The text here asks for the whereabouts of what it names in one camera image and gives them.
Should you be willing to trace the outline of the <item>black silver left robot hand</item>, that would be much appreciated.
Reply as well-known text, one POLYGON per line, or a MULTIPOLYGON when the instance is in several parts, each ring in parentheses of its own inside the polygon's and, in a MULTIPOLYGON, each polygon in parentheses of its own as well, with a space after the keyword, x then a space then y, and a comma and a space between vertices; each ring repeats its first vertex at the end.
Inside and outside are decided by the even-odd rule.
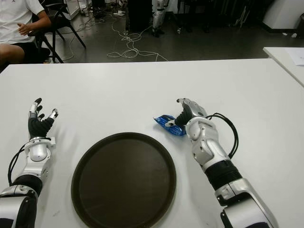
POLYGON ((42 110, 41 102, 42 98, 36 99, 32 103, 28 113, 28 133, 30 140, 37 137, 45 138, 53 126, 55 119, 58 117, 58 110, 56 108, 52 110, 47 118, 45 118, 44 114, 39 115, 39 112, 42 110))

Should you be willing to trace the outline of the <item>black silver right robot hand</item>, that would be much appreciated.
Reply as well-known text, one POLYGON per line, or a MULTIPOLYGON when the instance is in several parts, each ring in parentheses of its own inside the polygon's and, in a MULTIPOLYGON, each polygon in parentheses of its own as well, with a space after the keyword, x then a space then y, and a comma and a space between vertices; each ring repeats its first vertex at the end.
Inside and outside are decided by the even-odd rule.
POLYGON ((176 119, 168 121, 165 124, 166 127, 182 127, 186 125, 192 118, 207 116, 204 108, 188 98, 179 98, 177 99, 177 103, 181 103, 183 111, 176 119))

